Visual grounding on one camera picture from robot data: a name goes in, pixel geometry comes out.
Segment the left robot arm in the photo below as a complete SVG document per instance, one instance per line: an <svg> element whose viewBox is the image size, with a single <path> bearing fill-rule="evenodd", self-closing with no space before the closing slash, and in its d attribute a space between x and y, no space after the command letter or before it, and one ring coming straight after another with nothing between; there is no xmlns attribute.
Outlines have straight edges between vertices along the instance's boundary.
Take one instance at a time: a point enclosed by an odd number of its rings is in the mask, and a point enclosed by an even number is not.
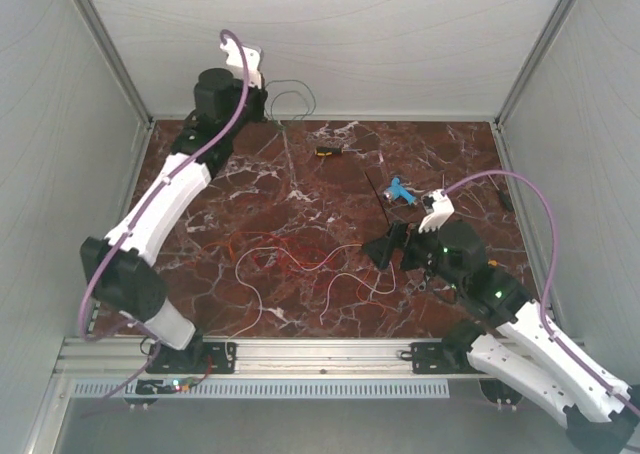
<svg viewBox="0 0 640 454"><path fill-rule="evenodd" d="M256 68L203 71L195 108L156 179L104 238L89 237L80 248L89 295L157 340L150 373L200 373L226 353L172 304L154 264L180 216L227 164L236 136L262 120L267 97Z"/></svg>

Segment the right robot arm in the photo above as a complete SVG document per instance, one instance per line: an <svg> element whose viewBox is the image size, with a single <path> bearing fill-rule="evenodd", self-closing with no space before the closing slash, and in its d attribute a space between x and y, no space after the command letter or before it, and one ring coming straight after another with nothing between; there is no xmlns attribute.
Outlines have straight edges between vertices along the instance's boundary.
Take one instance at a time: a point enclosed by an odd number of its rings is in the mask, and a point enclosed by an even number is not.
<svg viewBox="0 0 640 454"><path fill-rule="evenodd" d="M394 251L403 271L422 270L453 287L472 315L444 338L453 371L488 374L549 414L582 453L619 453L639 425L639 388L607 374L548 317L524 285L490 264L486 247L464 221L421 233L394 222L364 253L379 269Z"/></svg>

